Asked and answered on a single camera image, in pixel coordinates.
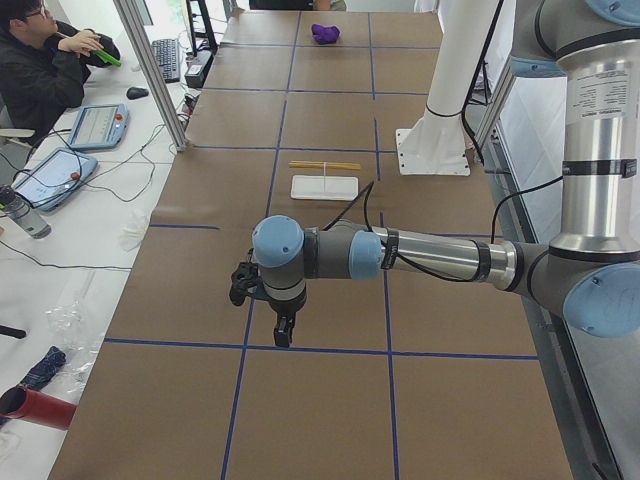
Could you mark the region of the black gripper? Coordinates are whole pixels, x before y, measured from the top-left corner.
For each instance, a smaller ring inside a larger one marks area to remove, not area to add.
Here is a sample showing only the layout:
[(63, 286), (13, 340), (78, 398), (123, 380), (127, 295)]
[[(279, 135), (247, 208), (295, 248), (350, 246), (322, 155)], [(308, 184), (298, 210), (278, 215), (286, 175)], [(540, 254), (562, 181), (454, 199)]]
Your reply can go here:
[(275, 345), (290, 347), (293, 342), (296, 315), (303, 308), (303, 301), (300, 299), (270, 300), (269, 306), (276, 313), (276, 325), (273, 331)]

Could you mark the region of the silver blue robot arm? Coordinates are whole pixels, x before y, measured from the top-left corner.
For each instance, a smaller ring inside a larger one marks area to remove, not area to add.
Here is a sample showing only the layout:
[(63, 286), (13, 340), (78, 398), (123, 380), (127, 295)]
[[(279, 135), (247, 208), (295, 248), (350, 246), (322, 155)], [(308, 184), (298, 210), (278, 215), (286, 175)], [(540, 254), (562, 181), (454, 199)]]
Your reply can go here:
[(289, 217), (268, 217), (252, 234), (248, 286), (277, 314), (277, 345), (292, 341), (309, 279), (366, 280), (392, 268), (489, 282), (593, 336), (638, 329), (639, 244), (629, 232), (638, 171), (638, 3), (519, 2), (511, 69), (567, 79), (559, 233), (547, 245), (483, 243), (344, 220), (304, 229)]

